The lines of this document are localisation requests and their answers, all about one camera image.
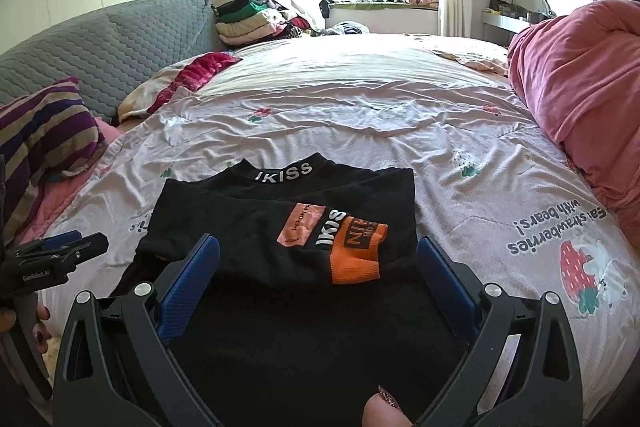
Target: green folded cloth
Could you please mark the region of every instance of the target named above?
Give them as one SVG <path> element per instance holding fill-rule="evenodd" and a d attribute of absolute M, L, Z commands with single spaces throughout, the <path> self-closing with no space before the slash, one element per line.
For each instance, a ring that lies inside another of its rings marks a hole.
<path fill-rule="evenodd" d="M 221 15 L 218 18 L 218 21 L 225 24 L 229 24 L 230 22 L 243 21 L 244 19 L 248 19 L 249 17 L 260 13 L 262 10 L 266 10 L 267 8 L 268 6 L 266 4 L 260 6 L 256 3 L 250 2 L 247 6 L 239 9 L 237 12 L 228 13 L 227 15 Z"/>

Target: white bed cover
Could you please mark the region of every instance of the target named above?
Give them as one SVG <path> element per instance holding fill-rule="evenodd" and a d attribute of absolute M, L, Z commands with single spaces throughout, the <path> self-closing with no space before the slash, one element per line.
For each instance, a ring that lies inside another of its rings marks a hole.
<path fill-rule="evenodd" d="M 168 177 L 200 180 L 242 158 L 281 168 L 336 162 L 411 167 L 420 236 L 510 295 L 561 296 L 580 357 L 584 414 L 620 383 L 640 346 L 640 263 L 616 220 L 537 127 L 506 80 L 399 35 L 251 46 L 198 95 L 180 88 L 117 139 L 47 235 L 105 233 L 107 254 L 42 292 L 62 333 L 74 296 L 107 296 L 133 258 Z M 508 343 L 481 409 L 513 356 Z"/>

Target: purple striped cushion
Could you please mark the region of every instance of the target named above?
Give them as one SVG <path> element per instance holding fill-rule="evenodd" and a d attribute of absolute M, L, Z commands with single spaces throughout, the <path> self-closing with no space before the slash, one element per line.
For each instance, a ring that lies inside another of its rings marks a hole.
<path fill-rule="evenodd" d="M 82 103 L 77 78 L 59 80 L 0 107 L 0 155 L 6 165 L 4 243 L 33 218 L 47 175 L 75 176 L 105 149 L 102 133 Z"/>

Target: quilted headboard cover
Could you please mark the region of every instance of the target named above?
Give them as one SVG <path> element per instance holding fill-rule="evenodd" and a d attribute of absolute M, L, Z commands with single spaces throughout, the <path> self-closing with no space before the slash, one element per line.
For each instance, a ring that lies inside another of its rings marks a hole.
<path fill-rule="evenodd" d="M 0 55 L 0 105 L 68 76 L 84 103 L 110 119 L 120 102 L 156 71 L 224 51 L 213 0 L 138 0 L 56 24 Z"/>

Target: white shelf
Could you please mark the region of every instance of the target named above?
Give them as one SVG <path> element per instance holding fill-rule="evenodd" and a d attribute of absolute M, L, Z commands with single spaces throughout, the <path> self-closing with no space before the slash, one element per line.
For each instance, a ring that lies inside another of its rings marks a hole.
<path fill-rule="evenodd" d="M 521 21 L 520 19 L 505 17 L 504 15 L 494 15 L 484 11 L 482 12 L 482 22 L 513 33 L 520 33 L 531 26 L 530 23 Z"/>

